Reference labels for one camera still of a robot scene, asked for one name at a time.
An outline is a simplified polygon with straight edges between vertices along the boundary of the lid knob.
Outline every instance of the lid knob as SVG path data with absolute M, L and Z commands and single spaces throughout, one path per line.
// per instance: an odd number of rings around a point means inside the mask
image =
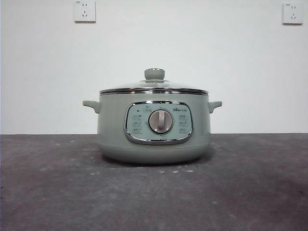
M 146 80 L 149 80 L 149 79 L 163 80 L 165 78 L 165 71 L 159 68 L 146 69 L 144 71 L 144 77 Z

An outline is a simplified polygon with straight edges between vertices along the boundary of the wall outlet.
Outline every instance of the wall outlet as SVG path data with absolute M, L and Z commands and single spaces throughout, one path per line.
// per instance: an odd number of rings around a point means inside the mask
M 95 22 L 96 4 L 94 0 L 75 0 L 74 21 L 75 22 Z
M 303 24 L 304 3 L 284 3 L 282 5 L 283 24 Z

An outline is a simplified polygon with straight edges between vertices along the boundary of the glass lid rim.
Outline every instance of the glass lid rim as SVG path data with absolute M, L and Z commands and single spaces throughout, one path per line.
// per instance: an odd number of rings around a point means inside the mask
M 114 88 L 114 89 L 105 89 L 101 90 L 100 94 L 104 93 L 121 93 L 121 92 L 134 92 L 134 91 L 178 91 L 178 92 L 188 92 L 188 93 L 201 93 L 208 94 L 208 91 L 201 89 L 192 89 L 192 88 L 164 88 L 164 87 L 138 87 L 138 88 Z

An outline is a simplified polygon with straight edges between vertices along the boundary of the pot body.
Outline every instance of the pot body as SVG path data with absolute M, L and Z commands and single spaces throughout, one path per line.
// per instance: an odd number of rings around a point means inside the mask
M 182 143 L 161 145 L 130 141 L 125 131 L 127 111 L 130 105 L 146 101 L 186 104 L 193 123 L 189 138 Z M 209 103 L 207 95 L 140 93 L 102 94 L 100 102 L 91 107 L 99 113 L 97 143 L 103 155 L 125 162 L 166 164 L 194 160 L 205 153 L 210 144 L 209 114 L 218 106 L 221 104 Z

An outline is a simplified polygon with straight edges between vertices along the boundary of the stainless steel rim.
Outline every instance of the stainless steel rim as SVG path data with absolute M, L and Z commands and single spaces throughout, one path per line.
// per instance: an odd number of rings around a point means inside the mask
M 121 88 L 107 89 L 100 91 L 100 95 L 105 94 L 193 94 L 193 95 L 208 95 L 206 90 L 189 89 L 189 88 Z

